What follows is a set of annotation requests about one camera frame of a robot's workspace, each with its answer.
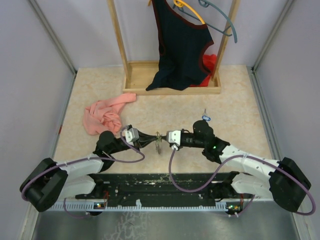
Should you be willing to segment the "large keyring with small rings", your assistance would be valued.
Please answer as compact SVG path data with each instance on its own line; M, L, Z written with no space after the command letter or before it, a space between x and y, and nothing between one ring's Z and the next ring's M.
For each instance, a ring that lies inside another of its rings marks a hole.
M158 155L160 155L161 154L161 144L162 144L162 140L163 140L163 138L162 138L162 135L157 131L156 133L155 133L155 150L156 150L156 153L158 154Z

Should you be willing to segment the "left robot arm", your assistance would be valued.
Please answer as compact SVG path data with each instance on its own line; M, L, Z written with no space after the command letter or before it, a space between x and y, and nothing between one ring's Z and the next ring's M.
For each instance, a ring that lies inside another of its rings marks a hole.
M140 149L157 138L131 126L123 128L119 137L111 131L104 131L99 135L95 151L84 158L64 163L50 157L43 159L21 184L21 197L38 212L48 210L58 200L78 195L90 195L97 199L103 195L104 186L92 175L108 170L117 162L112 155L122 151L133 150L141 156L136 162L143 161L146 156Z

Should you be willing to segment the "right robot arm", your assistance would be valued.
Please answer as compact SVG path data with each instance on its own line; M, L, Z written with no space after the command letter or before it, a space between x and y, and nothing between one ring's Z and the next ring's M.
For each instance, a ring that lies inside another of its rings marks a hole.
M310 194L311 183L296 162L288 157L282 160L263 159L242 151L214 134L205 120L193 124L193 131L173 130L166 133L166 141L174 152L182 147L201 148L207 160L229 166L238 172L223 185L229 198L238 194L272 198L284 210L297 213L305 197L309 197L312 215L316 210Z

